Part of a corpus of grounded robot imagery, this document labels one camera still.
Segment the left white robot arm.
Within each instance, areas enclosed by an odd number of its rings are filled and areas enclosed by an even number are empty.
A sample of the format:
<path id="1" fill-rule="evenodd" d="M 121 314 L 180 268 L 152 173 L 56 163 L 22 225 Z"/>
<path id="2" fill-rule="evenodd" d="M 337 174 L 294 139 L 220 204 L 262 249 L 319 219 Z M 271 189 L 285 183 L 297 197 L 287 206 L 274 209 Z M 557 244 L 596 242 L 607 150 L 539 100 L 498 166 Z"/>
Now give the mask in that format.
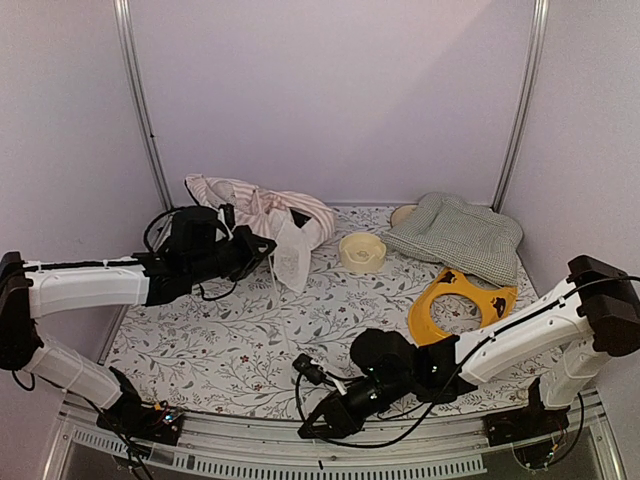
<path id="1" fill-rule="evenodd" d="M 1 368 L 23 371 L 93 403 L 128 434 L 148 426 L 150 407 L 126 376 L 37 331 L 51 314 L 105 306 L 165 305 L 212 279 L 238 283 L 270 256 L 275 241 L 235 221 L 232 205 L 161 213 L 168 236 L 119 259 L 26 262 L 1 259 Z"/>

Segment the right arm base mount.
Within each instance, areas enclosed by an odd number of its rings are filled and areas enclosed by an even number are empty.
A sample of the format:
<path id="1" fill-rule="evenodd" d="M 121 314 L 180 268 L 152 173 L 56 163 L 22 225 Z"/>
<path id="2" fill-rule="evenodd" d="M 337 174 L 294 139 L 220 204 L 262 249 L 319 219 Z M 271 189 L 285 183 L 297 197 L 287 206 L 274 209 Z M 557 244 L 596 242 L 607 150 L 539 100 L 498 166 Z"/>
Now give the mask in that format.
<path id="1" fill-rule="evenodd" d="M 542 402 L 540 380 L 536 379 L 528 388 L 528 404 L 484 416 L 484 432 L 490 446 L 536 438 L 566 429 L 569 426 L 569 410 L 569 406 L 547 408 Z"/>

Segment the pink striped pet tent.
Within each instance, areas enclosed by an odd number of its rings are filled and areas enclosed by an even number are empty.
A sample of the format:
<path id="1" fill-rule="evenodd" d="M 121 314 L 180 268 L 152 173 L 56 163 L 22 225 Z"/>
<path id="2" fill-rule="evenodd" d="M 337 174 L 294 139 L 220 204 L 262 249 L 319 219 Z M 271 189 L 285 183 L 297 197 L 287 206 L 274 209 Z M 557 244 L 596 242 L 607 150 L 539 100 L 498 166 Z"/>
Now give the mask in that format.
<path id="1" fill-rule="evenodd" d="M 335 234 L 333 210 L 320 200 L 294 191 L 275 191 L 236 179 L 191 174 L 185 185 L 202 206 L 234 207 L 237 225 L 246 225 L 276 242 L 273 271 L 288 289 L 305 289 L 313 250 Z"/>

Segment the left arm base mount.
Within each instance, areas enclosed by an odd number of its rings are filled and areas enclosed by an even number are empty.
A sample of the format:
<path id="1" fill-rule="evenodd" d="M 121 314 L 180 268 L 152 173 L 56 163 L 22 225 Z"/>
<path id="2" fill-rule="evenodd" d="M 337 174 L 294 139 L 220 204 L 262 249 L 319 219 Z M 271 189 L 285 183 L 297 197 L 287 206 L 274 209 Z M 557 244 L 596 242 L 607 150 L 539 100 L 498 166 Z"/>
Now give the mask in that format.
<path id="1" fill-rule="evenodd" d="M 102 409 L 96 425 L 126 438 L 176 446 L 184 423 L 184 410 L 167 401 L 144 402 L 126 376 L 110 367 L 119 382 L 121 395 L 115 404 Z"/>

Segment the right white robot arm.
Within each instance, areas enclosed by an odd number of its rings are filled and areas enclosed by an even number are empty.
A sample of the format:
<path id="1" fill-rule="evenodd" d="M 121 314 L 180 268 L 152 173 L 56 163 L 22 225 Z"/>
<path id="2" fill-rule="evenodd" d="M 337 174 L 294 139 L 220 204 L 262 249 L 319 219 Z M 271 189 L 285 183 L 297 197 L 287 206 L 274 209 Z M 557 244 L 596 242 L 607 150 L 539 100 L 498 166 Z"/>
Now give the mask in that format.
<path id="1" fill-rule="evenodd" d="M 495 324 L 431 345 L 401 333 L 367 329 L 350 347 L 362 377 L 335 390 L 302 416 L 298 435 L 343 446 L 365 421 L 413 394 L 430 408 L 453 402 L 522 360 L 559 345 L 560 364 L 536 378 L 522 408 L 484 417 L 492 446 L 568 427 L 568 410 L 609 360 L 639 349 L 639 279 L 587 255 L 535 303 Z"/>

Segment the green checkered cushion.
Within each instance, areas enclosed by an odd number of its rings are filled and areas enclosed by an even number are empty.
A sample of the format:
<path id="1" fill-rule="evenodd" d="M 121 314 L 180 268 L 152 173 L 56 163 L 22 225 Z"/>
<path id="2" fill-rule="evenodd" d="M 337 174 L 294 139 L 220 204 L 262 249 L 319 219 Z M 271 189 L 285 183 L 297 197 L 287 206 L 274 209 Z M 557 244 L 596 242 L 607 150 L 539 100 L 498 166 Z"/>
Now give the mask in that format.
<path id="1" fill-rule="evenodd" d="M 405 256 L 471 274 L 496 286 L 515 286 L 521 226 L 457 195 L 428 193 L 416 209 L 381 235 Z"/>

